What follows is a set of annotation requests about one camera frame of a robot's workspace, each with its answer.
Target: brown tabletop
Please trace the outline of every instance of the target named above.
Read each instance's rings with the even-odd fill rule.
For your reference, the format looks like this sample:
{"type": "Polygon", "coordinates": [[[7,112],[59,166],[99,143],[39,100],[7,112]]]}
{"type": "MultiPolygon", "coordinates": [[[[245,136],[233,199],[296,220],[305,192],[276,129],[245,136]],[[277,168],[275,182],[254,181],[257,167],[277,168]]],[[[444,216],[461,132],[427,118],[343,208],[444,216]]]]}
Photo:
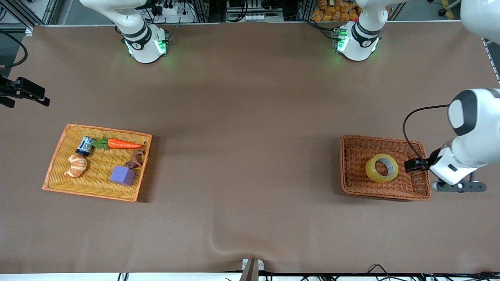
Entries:
{"type": "MultiPolygon", "coordinates": [[[[429,201],[341,189],[343,135],[402,138],[410,111],[498,87],[459,22],[382,35],[352,62],[304,23],[183,25],[167,57],[140,64],[113,27],[36,27],[10,77],[51,104],[0,108],[0,271],[232,271],[248,257],[274,272],[498,270],[499,166],[477,172],[486,192],[429,201]],[[153,134],[142,202],[42,191],[66,124],[153,134]]],[[[445,109],[407,131],[428,153],[454,136],[445,109]]]]}

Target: tape roll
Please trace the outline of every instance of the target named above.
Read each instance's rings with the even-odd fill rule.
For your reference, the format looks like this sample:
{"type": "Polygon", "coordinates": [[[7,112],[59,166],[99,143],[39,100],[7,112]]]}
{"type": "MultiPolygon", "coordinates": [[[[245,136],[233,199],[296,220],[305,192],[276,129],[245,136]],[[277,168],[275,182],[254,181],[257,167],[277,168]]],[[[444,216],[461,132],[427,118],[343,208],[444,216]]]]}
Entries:
{"type": "Polygon", "coordinates": [[[399,172],[398,163],[387,154],[377,154],[373,156],[373,158],[366,163],[365,170],[368,178],[379,184],[394,180],[399,172]],[[377,169],[375,169],[376,162],[380,162],[387,167],[387,175],[381,175],[377,172],[377,169]]]}

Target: purple cube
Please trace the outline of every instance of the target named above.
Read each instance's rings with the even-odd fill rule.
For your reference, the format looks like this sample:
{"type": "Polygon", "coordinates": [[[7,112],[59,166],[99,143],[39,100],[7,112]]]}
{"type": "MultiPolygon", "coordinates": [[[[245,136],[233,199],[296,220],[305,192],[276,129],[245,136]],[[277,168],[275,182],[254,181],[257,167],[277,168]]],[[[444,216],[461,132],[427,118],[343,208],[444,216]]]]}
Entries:
{"type": "Polygon", "coordinates": [[[115,166],[109,180],[120,185],[131,186],[135,177],[136,172],[133,170],[127,167],[115,166]]]}

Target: wicker basket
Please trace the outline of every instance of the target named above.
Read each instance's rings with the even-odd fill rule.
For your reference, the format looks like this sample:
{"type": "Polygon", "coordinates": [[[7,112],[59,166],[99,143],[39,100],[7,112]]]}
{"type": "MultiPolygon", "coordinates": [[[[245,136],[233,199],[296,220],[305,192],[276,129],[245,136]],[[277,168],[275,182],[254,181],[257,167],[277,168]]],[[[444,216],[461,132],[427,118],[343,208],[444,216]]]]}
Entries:
{"type": "Polygon", "coordinates": [[[55,147],[42,189],[135,202],[148,162],[151,139],[152,136],[146,133],[68,124],[55,147]],[[133,169],[135,178],[131,186],[110,181],[110,175],[115,166],[123,166],[130,160],[132,149],[96,149],[94,147],[90,155],[85,157],[88,160],[88,166],[79,177],[64,176],[64,172],[70,168],[68,157],[76,154],[75,150],[84,136],[93,139],[109,137],[137,144],[146,142],[148,149],[144,155],[143,165],[133,169]]]}
{"type": "MultiPolygon", "coordinates": [[[[426,156],[424,146],[411,141],[415,149],[426,156]]],[[[345,135],[340,143],[340,181],[349,194],[404,200],[428,200],[431,184],[427,171],[405,172],[405,161],[416,155],[404,139],[345,135]],[[397,177],[385,183],[370,180],[365,171],[366,163],[377,154],[392,156],[398,165],[397,177]]],[[[377,170],[383,174],[387,168],[377,162],[377,170]]]]}

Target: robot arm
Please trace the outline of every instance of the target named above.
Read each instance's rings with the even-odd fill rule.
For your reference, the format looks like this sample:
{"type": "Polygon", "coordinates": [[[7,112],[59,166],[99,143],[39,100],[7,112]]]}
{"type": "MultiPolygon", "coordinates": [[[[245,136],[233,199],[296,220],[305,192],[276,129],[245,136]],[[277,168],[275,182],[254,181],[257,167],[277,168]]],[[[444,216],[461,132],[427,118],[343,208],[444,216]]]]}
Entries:
{"type": "Polygon", "coordinates": [[[357,0],[362,8],[357,22],[350,21],[340,29],[346,35],[338,45],[337,51],[353,61],[366,60],[375,51],[379,35],[387,22],[386,6],[399,4],[408,0],[357,0]]]}
{"type": "Polygon", "coordinates": [[[457,137],[440,148],[430,170],[456,185],[480,167],[500,162],[500,89],[468,89],[448,107],[457,137]]]}
{"type": "MultiPolygon", "coordinates": [[[[500,43],[500,0],[462,0],[460,16],[470,32],[500,43]]],[[[465,184],[476,185],[479,189],[474,191],[486,190],[482,182],[464,178],[500,162],[500,89],[460,92],[448,107],[448,120],[457,137],[423,160],[420,168],[415,159],[407,161],[406,171],[428,168],[441,179],[433,186],[436,190],[464,192],[465,184]]]]}
{"type": "Polygon", "coordinates": [[[80,0],[87,8],[110,19],[120,30],[128,52],[140,63],[152,63],[167,53],[167,32],[146,23],[135,8],[147,0],[80,0]]]}

